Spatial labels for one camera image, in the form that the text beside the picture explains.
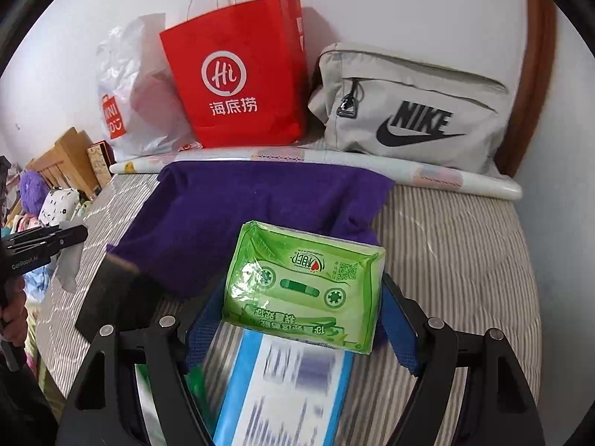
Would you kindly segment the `person's left hand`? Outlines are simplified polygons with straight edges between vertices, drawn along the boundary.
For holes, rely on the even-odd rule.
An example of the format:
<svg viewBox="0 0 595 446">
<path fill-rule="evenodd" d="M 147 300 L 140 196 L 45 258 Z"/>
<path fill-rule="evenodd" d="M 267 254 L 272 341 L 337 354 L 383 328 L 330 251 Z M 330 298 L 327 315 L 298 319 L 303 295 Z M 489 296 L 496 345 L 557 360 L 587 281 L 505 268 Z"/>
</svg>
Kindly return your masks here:
<svg viewBox="0 0 595 446">
<path fill-rule="evenodd" d="M 13 295 L 8 305 L 1 310 L 1 320 L 4 322 L 1 337 L 16 348 L 20 348 L 24 345 L 27 337 L 26 294 L 22 277 L 15 280 L 12 292 Z"/>
</svg>

